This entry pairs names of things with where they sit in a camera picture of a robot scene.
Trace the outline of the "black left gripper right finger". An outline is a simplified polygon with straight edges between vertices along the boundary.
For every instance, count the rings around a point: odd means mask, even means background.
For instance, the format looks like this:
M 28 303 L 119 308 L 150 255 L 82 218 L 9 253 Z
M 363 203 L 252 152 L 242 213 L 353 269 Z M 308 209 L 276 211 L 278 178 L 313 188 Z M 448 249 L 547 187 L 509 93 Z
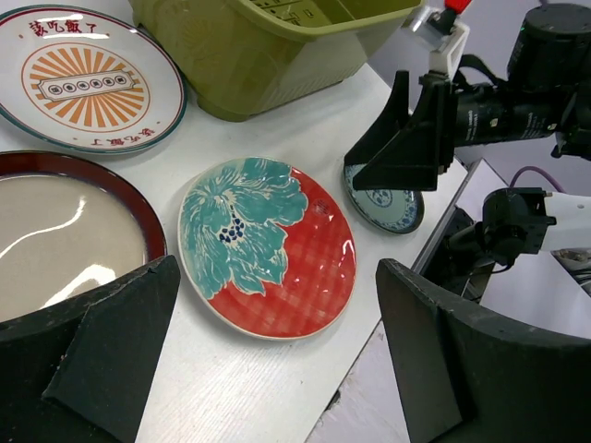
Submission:
M 498 314 L 393 259 L 376 284 L 412 441 L 589 440 L 589 340 Z

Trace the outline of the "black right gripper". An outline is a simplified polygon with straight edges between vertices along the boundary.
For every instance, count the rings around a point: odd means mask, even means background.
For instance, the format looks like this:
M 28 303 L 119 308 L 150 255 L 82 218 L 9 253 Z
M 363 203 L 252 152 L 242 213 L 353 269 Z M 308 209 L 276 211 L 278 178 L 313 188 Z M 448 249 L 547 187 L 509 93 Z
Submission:
M 507 78 L 465 54 L 488 82 L 453 80 L 457 97 L 457 147 L 554 136 L 552 157 L 590 157 L 590 10 L 576 4 L 546 4 L 529 10 L 513 46 Z M 428 82 L 409 112 L 410 76 L 395 74 L 384 109 L 344 156 L 363 165 L 355 190 L 434 191 L 451 165 L 451 84 Z

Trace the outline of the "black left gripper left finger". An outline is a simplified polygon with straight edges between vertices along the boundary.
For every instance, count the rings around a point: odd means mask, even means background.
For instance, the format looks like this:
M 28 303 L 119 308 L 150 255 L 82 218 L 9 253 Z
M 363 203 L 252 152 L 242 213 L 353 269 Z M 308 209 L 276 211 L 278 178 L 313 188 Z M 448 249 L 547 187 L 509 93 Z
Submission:
M 176 258 L 159 257 L 2 322 L 2 441 L 134 441 L 180 279 Z

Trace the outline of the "small blue white dish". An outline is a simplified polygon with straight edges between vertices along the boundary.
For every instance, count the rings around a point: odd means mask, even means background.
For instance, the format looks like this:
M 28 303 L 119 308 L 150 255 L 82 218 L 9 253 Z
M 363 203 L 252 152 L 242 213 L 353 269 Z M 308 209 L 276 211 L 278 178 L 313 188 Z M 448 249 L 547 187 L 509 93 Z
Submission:
M 353 205 L 371 224 L 394 234 L 415 231 L 424 218 L 425 206 L 420 191 L 371 189 L 354 190 L 353 178 L 363 165 L 345 165 L 344 187 Z

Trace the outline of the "beige plate dark red rim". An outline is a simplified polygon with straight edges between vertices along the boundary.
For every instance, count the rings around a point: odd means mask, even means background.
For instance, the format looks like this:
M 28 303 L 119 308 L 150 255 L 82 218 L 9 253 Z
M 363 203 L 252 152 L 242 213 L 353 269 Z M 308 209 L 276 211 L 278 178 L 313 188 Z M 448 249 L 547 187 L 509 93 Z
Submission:
M 166 252 L 156 212 L 122 176 L 64 154 L 2 153 L 2 320 L 64 302 Z

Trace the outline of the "red teal floral plate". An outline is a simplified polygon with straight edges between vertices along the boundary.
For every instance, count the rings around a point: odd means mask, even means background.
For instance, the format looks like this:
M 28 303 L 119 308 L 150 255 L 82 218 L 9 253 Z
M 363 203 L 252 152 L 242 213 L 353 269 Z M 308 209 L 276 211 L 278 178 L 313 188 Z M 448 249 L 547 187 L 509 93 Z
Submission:
M 341 316 L 355 286 L 355 241 L 338 204 L 277 160 L 232 159 L 196 176 L 177 242 L 196 294 L 251 337 L 313 336 Z

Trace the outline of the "white plate orange sunburst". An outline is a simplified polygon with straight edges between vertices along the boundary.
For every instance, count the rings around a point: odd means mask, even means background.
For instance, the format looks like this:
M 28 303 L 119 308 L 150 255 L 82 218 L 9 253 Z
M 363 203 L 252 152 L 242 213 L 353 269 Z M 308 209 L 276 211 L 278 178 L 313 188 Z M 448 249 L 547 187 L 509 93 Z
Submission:
M 1 16 L 1 115 L 61 148 L 147 150 L 171 135 L 187 88 L 170 56 L 124 21 L 34 5 Z

